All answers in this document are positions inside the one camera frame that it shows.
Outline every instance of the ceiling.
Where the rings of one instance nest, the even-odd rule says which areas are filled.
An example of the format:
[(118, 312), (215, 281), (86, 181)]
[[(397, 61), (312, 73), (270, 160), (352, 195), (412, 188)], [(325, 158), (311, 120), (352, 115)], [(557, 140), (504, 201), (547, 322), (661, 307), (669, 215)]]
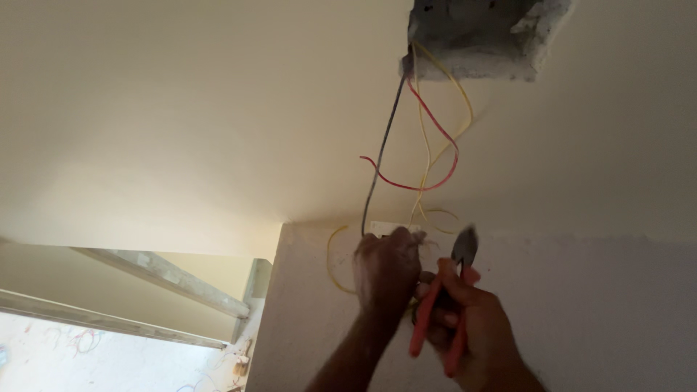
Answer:
[[(281, 223), (354, 223), (412, 5), (3, 1), (0, 236), (271, 258)], [(475, 123), (424, 205), (490, 232), (697, 239), (694, 15), (578, 1), (537, 82), (464, 80)], [(422, 91), (454, 132), (452, 85)], [(415, 186), (426, 154), (403, 97), (383, 173)], [(414, 199), (379, 183), (369, 219), (406, 222)]]

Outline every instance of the concrete opening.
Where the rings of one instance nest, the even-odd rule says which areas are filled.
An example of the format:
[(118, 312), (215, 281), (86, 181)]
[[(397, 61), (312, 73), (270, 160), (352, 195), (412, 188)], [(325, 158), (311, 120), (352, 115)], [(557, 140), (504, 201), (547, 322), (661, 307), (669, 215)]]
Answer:
[[(408, 38), (427, 48), (455, 77), (531, 82), (571, 7), (572, 0), (415, 0)], [(420, 77), (445, 78), (417, 52)]]

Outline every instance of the wire cutter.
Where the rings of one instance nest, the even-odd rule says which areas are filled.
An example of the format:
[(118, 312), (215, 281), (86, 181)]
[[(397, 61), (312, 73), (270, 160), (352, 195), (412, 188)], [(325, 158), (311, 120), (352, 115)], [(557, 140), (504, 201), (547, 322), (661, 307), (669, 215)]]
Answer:
[[(474, 226), (468, 226), (462, 230), (460, 234), (458, 234), (455, 244), (452, 247), (450, 258), (455, 261), (456, 265), (461, 265), (460, 279), (465, 280), (467, 270), (470, 269), (472, 263), (475, 261), (478, 246), (479, 241), (477, 239), (477, 232), (475, 231)], [(429, 293), (426, 295), (423, 301), (421, 301), (421, 305), (417, 311), (414, 333), (411, 336), (411, 343), (409, 345), (409, 354), (414, 358), (419, 356), (421, 353), (421, 349), (426, 338), (426, 332), (429, 329), (431, 311), (433, 310), (436, 299), (438, 298), (442, 288), (443, 281), (439, 273), (431, 283)], [(455, 331), (455, 337), (452, 340), (452, 346), (450, 346), (450, 350), (445, 358), (446, 376), (454, 376), (455, 370), (457, 369), (457, 364), (459, 359), (462, 357), (465, 348), (467, 348), (467, 329), (465, 326), (465, 314), (463, 308), (460, 314), (457, 329)]]

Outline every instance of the human hand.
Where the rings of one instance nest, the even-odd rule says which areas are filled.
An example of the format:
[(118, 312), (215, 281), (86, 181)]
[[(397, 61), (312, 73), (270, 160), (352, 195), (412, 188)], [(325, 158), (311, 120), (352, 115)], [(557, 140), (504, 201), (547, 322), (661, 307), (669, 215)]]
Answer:
[[(460, 387), (465, 391), (543, 391), (518, 353), (511, 324), (496, 295), (467, 285), (456, 274), (450, 259), (438, 261), (438, 272), (449, 295), (437, 300), (427, 339), (445, 362), (464, 309), (467, 350), (454, 376)], [(417, 299), (428, 294), (435, 277), (426, 271), (420, 274)]]
[(398, 322), (416, 287), (421, 262), (419, 245), (426, 233), (398, 227), (378, 239), (366, 234), (353, 256), (353, 279), (361, 311)]

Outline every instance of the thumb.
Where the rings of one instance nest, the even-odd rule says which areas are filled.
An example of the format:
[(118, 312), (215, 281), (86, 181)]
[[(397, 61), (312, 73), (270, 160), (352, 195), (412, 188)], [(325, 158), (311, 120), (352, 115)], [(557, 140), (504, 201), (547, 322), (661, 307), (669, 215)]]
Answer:
[(443, 281), (447, 293), (462, 306), (475, 305), (484, 291), (467, 285), (455, 271), (455, 262), (452, 259), (438, 259), (438, 275)]

